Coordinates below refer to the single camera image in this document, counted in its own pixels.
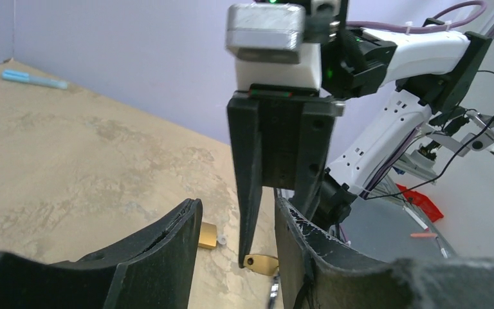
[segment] screw hole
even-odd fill
[[[325,124],[322,120],[315,120],[313,122],[313,129],[321,130],[324,126]]]
[[[481,141],[479,140],[476,140],[472,143],[472,148],[474,150],[479,150],[479,149],[482,149],[484,147],[484,143],[482,143]]]

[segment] sandy textured tabletop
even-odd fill
[[[45,75],[16,62],[0,73],[5,68]],[[74,261],[185,198],[201,198],[203,221],[228,240],[198,250],[189,308],[265,308],[270,278],[236,263],[239,210],[227,145],[78,86],[0,79],[0,250]],[[271,194],[263,199],[253,253],[275,255]]]

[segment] purple cable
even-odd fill
[[[446,31],[447,29],[452,29],[452,28],[457,28],[460,26],[464,26],[465,24],[468,24],[478,18],[484,11],[486,11],[488,4],[483,1],[483,0],[474,0],[474,1],[467,1],[463,3],[459,3],[457,5],[450,6],[446,10],[443,10],[442,12],[436,14],[433,18],[438,19],[439,17],[443,16],[444,14],[450,13],[451,11],[454,11],[458,8],[464,8],[465,6],[473,6],[477,5],[480,8],[469,18],[464,19],[462,21],[457,21],[455,23],[449,24],[449,25],[442,25],[442,26],[431,26],[431,27],[410,27],[410,32],[409,33],[433,33],[433,32],[440,32],[440,31]],[[377,23],[374,21],[349,21],[347,23],[348,26],[353,26],[353,27],[363,27],[363,28],[370,28],[370,29],[377,29],[377,30],[388,30],[392,32],[400,32],[400,33],[406,33],[408,31],[408,27],[406,26],[397,26],[395,24],[386,24],[386,23]]]
[[[340,229],[340,231],[342,232],[342,235],[343,235],[343,242],[344,243],[347,243],[347,236],[345,235],[345,232],[343,231],[343,228],[340,224],[338,224],[338,228]]]
[[[400,156],[406,151],[406,148],[410,145],[410,142],[416,136],[417,130],[414,129],[406,138],[404,142],[395,150],[395,152],[391,155],[391,157],[383,164],[380,169],[376,172],[372,180],[366,186],[366,190],[363,191],[359,196],[361,198],[367,198],[370,194],[370,191],[377,186],[383,176],[387,173],[387,171],[393,166],[393,164],[400,158]]]

